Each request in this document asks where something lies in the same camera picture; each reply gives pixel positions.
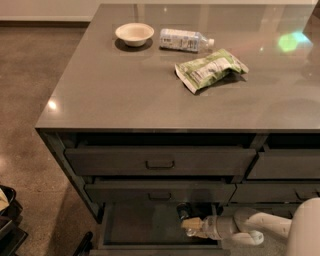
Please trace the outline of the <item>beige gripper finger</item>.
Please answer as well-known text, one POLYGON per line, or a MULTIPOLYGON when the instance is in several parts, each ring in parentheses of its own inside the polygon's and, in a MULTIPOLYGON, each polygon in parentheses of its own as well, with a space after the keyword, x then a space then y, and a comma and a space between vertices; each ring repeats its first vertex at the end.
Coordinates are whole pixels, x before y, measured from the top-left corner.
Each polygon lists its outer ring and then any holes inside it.
POLYGON ((203 221, 199 217, 184 219, 181 223, 188 237, 203 237, 202 225, 203 221))

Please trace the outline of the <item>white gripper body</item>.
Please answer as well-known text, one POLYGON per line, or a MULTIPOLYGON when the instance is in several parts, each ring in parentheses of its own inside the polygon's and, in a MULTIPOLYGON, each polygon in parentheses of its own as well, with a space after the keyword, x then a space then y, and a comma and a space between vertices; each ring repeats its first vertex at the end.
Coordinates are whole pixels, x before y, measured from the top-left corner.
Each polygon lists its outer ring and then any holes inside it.
POLYGON ((223 240, 238 233, 239 229, 232 217, 211 215, 203 220, 202 231, 212 240, 223 240))

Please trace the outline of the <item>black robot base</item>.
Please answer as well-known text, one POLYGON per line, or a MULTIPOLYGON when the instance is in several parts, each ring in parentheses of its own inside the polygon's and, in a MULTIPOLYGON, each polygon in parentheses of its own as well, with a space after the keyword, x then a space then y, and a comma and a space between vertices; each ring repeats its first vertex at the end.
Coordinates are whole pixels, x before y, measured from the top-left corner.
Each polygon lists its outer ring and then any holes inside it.
POLYGON ((0 256, 18 256, 16 251, 28 237, 28 233, 19 227, 23 207, 13 188, 1 185, 0 192, 0 256))

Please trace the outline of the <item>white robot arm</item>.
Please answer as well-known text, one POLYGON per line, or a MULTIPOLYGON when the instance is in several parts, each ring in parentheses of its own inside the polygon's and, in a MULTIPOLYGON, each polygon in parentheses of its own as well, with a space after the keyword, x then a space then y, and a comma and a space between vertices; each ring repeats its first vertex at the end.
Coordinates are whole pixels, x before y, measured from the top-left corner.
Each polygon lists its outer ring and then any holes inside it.
POLYGON ((189 218, 181 227, 189 237, 231 240, 241 245, 260 245, 264 235, 286 244, 285 256, 320 256, 320 199, 303 202, 292 219, 240 208, 232 216, 189 218))

